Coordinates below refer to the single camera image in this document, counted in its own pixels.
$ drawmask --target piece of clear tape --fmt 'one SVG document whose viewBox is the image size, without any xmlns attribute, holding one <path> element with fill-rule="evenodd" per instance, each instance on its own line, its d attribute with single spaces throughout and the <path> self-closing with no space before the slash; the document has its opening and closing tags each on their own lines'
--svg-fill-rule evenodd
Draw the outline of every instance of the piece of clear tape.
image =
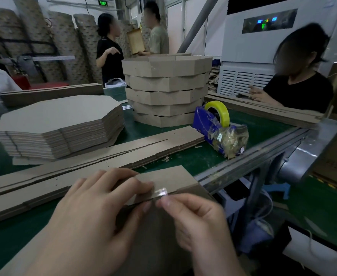
<svg viewBox="0 0 337 276">
<path fill-rule="evenodd" d="M 162 189 L 159 189 L 159 190 L 156 190 L 154 191 L 154 196 L 166 196 L 168 195 L 168 191 L 166 188 L 162 188 Z"/>
</svg>

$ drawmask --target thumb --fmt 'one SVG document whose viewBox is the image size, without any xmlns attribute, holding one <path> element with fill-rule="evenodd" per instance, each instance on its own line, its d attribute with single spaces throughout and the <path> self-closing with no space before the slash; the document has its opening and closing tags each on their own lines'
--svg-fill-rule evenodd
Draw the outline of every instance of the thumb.
<svg viewBox="0 0 337 276">
<path fill-rule="evenodd" d="M 195 231 L 202 223 L 201 218 L 189 210 L 182 202 L 171 196 L 163 196 L 161 205 L 172 218 L 182 223 L 188 232 Z"/>
<path fill-rule="evenodd" d="M 134 208 L 125 222 L 122 230 L 115 236 L 115 241 L 125 244 L 125 248 L 130 248 L 131 244 L 133 243 L 136 231 L 138 230 L 140 221 L 149 211 L 151 205 L 152 202 L 147 201 Z"/>
</svg>

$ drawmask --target diagonal gray pole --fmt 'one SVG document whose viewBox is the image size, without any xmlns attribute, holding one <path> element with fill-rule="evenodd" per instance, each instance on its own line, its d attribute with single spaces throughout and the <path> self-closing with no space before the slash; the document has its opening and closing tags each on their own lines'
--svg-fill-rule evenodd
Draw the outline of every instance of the diagonal gray pole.
<svg viewBox="0 0 337 276">
<path fill-rule="evenodd" d="M 177 53 L 185 53 L 218 0 L 207 0 Z"/>
</svg>

